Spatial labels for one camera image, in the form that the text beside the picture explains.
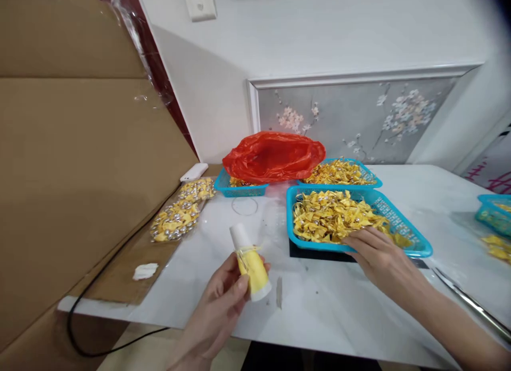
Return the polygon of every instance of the black cable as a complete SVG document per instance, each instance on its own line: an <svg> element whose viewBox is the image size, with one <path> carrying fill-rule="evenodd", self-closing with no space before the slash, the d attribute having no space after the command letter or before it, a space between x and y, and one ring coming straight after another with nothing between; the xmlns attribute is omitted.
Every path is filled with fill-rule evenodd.
<svg viewBox="0 0 511 371"><path fill-rule="evenodd" d="M172 197L174 195L174 193L172 193L166 200L163 204L167 203L168 200L170 199L170 197ZM156 211L156 213L153 214L153 216L151 217L151 219L153 219L156 214L158 214L159 210ZM165 331L167 329L169 329L168 327L164 327L164 328L160 328L160 329L157 329L157 330L154 330L154 331L151 331L147 334L144 334L140 337L138 337L137 339L134 339L132 340L131 342L128 342L126 344L123 344L122 346L119 346L117 348L114 348L114 349L111 349L109 351L103 351L103 352L97 352L97 353L92 353L92 352L87 352L85 351L84 349L82 349L77 341L76 341L76 338L75 338L75 335L73 334L73 331L72 331L72 328L71 328L71 324L72 324L72 320L73 320L73 314L75 313L75 309L76 309L76 306L78 305L78 303L80 302L80 300L84 297L84 295L87 293L87 291L89 291L90 287L94 284L94 282L97 281L97 279L101 276L101 274L103 274L103 272L106 270L106 268L109 266L110 263L112 263L112 261L116 258L117 254L119 254L121 252L121 250L124 248L124 246L126 246L126 244L129 242L129 240L135 236L140 230L142 230L142 228L144 227L145 225L142 225L140 226L140 228L135 231L133 233L133 235L126 240L126 242L124 242L124 244L119 248L119 250L117 250L115 252L114 255L112 255L112 257L108 260L108 262L103 266L103 268L100 270L99 273L96 274L96 276L94 277L94 279L92 279L92 281L87 285L87 287L85 287L85 289L81 292L80 296L76 299L76 301L74 302L73 304L73 307L71 307L71 310L69 310L69 313L68 313L68 319L67 319L67 323L66 323L66 329L67 329L67 332L68 332L68 338L69 338L69 341L71 342L71 345L73 346L73 348L75 349L75 351L83 356L84 358L97 358L97 357L101 357L101 356L105 356L105 355L108 355L108 354L111 354L113 352L116 352L116 351L119 351L119 350L122 350L123 348L129 346L130 344L133 344L135 342L138 342L140 339L143 339L145 338L146 336L149 336L149 335L152 335L152 334L156 334L158 332L161 332L161 331Z"/></svg>

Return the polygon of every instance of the knife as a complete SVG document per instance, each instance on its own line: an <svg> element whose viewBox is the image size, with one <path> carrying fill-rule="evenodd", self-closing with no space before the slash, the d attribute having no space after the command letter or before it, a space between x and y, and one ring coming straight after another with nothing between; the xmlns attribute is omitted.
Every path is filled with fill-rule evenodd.
<svg viewBox="0 0 511 371"><path fill-rule="evenodd" d="M493 331L495 331L502 339L511 344L511 331L492 314L487 312L474 298L468 295L458 286L451 278L449 278L438 267L433 268L438 278L449 287L470 309L475 312Z"/></svg>

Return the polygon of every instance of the plastic basket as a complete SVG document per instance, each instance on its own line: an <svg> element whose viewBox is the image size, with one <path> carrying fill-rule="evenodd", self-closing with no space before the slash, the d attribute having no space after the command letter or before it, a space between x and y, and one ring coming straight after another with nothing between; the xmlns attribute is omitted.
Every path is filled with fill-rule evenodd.
<svg viewBox="0 0 511 371"><path fill-rule="evenodd" d="M422 236L422 234L415 228L415 226L412 225L411 222L406 219L403 214L401 214L401 212L389 201L385 195L373 189L339 189L338 186L322 189L310 186L292 186L287 190L287 234L291 241L293 241L299 248L334 252L354 251L351 247L342 244L303 241L293 232L293 208L294 204L296 203L297 196L299 197L300 194L309 195L314 191L318 192L326 190L349 190L353 200L361 201L364 199L366 203L375 210L375 214L387 217L391 225L390 232L392 234L397 232L412 241L413 245L404 249L404 252L407 256L411 258L426 258L433 254L433 248L427 239Z"/></svg>
<svg viewBox="0 0 511 371"><path fill-rule="evenodd" d="M488 194L477 197L482 203L475 219L483 222L501 235L511 236L511 213L498 207L504 204L511 207L511 195Z"/></svg>
<svg viewBox="0 0 511 371"><path fill-rule="evenodd" d="M222 192L224 197L240 197L240 196L262 196L265 194L268 184L258 186L230 187L230 175L224 168L215 181L215 189Z"/></svg>
<svg viewBox="0 0 511 371"><path fill-rule="evenodd" d="M337 158L333 159L326 159L322 163L330 163L333 161L337 161ZM368 188L376 188L376 187L382 187L383 182L374 175L372 171L370 171L362 162L354 159L345 159L345 162L349 162L350 164L357 164L360 167L360 173L361 177L366 180L375 180L376 183L372 185L330 185L330 184L307 184L305 182L302 182L298 180L299 186L306 186L306 187L314 187L316 189L330 189L330 190L357 190L357 189L368 189Z"/></svg>

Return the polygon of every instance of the cardboard sheet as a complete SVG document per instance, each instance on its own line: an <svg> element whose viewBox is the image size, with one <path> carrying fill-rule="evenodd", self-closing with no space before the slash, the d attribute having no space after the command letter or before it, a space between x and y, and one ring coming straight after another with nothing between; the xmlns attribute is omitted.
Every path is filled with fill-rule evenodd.
<svg viewBox="0 0 511 371"><path fill-rule="evenodd" d="M122 20L99 0L0 0L0 29L0 77L146 77Z"/></svg>
<svg viewBox="0 0 511 371"><path fill-rule="evenodd" d="M69 343L65 312L51 306L7 349L0 352L0 369L9 371L93 371L105 357L82 358ZM89 352L110 350L128 323L87 315L73 318L73 331L80 346Z"/></svg>
<svg viewBox="0 0 511 371"><path fill-rule="evenodd" d="M0 349L196 162L147 80L0 79Z"/></svg>
<svg viewBox="0 0 511 371"><path fill-rule="evenodd" d="M209 165L204 176L217 176L221 169L222 165L220 164ZM161 207L158 207L151 215L156 214L160 209ZM71 290L69 295L79 296L96 274L105 266L111 256L118 250L121 250L105 269L101 277L89 289L85 297L129 304L142 303L180 243L151 242L149 229L152 219L149 218L148 223L126 245L119 244L116 246ZM151 278L134 281L132 278L135 268L147 263L158 264L155 274Z"/></svg>

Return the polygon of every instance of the floor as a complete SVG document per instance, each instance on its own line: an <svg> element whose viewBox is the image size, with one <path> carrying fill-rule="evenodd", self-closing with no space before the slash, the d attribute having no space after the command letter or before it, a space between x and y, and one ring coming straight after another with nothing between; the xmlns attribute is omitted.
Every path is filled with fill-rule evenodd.
<svg viewBox="0 0 511 371"><path fill-rule="evenodd" d="M131 323L116 346L158 328L160 327ZM167 364L169 350L179 339L180 334L180 330L168 329L145 337L125 349L108 355L97 371L138 371L141 369L163 371ZM250 341L230 338L213 361L211 371L240 371L249 346ZM310 355L308 354L310 352L303 354L304 360ZM415 366L384 361L378 363L383 371L419 371L419 368Z"/></svg>

